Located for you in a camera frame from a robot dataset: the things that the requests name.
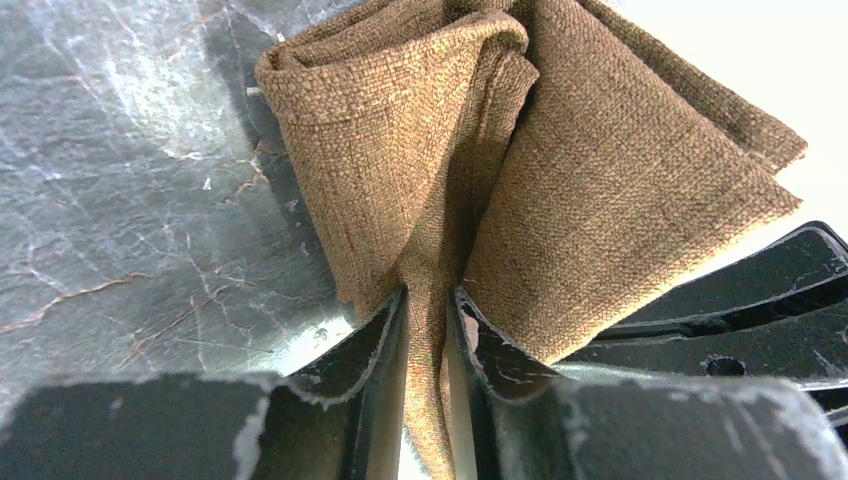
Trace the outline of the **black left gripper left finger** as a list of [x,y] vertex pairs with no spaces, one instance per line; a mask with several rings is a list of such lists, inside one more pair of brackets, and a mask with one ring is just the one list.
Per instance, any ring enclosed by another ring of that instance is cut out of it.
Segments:
[[297,371],[64,375],[1,430],[5,479],[394,479],[408,293]]

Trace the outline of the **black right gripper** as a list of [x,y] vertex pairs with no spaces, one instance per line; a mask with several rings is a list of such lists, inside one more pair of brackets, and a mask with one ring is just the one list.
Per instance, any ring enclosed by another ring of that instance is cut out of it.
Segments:
[[847,436],[847,243],[808,222],[677,286],[567,356],[638,373],[783,377]]

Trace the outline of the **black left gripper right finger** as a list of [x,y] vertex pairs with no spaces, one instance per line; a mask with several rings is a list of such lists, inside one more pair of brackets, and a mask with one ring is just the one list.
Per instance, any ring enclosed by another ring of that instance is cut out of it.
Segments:
[[562,374],[450,294],[450,390],[460,479],[843,479],[836,424],[791,381]]

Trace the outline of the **brown cloth napkin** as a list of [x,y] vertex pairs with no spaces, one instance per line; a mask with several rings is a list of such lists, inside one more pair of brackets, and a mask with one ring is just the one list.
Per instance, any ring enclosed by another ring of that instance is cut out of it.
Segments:
[[409,290],[405,423],[455,477],[449,289],[551,364],[799,200],[806,141],[600,1],[369,1],[264,51],[341,301]]

